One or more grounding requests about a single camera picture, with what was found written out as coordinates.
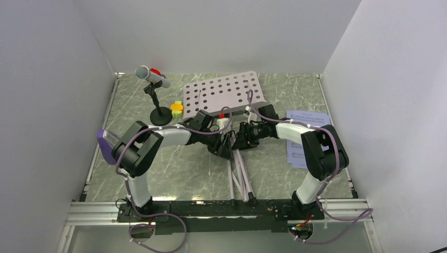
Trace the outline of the lilac tripod music stand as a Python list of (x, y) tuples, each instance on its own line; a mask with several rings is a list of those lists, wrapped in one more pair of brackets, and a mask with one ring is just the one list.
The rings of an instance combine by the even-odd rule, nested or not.
[[(247, 92), (253, 89), (255, 106), (266, 105), (258, 76), (248, 71), (191, 82), (183, 87), (185, 117), (191, 118), (199, 110), (217, 116), (224, 106), (233, 114), (241, 113), (248, 105)], [(178, 200), (228, 200), (231, 176), (229, 160), (212, 154), (206, 145), (191, 144), (179, 149)]]

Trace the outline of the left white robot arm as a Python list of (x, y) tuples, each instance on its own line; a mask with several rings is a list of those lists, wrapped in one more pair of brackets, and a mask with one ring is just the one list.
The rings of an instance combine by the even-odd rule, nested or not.
[(175, 125), (158, 127), (134, 122), (111, 151), (115, 171), (125, 180), (125, 200), (131, 207), (131, 215), (137, 221), (145, 221), (153, 213), (147, 173), (161, 148), (201, 143), (211, 154), (229, 160), (231, 146), (226, 131), (230, 126), (231, 117), (216, 120), (204, 110)]

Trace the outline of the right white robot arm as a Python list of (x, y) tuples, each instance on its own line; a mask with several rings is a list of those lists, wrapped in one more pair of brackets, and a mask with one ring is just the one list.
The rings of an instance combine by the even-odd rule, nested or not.
[(301, 145), (308, 173), (292, 194), (291, 213), (298, 219), (304, 219), (312, 210), (310, 204), (317, 200), (332, 178), (349, 165), (346, 150), (331, 124), (318, 127), (281, 119), (271, 104), (258, 108), (256, 114), (261, 121), (242, 122), (232, 149), (253, 149), (263, 138), (288, 140)]

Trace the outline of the purple metronome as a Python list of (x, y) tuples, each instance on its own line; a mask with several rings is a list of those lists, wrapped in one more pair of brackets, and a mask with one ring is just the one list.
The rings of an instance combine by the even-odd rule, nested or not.
[(113, 157), (113, 148), (118, 143), (120, 137), (107, 129), (99, 129), (96, 134), (103, 159), (106, 163), (114, 165), (116, 159)]

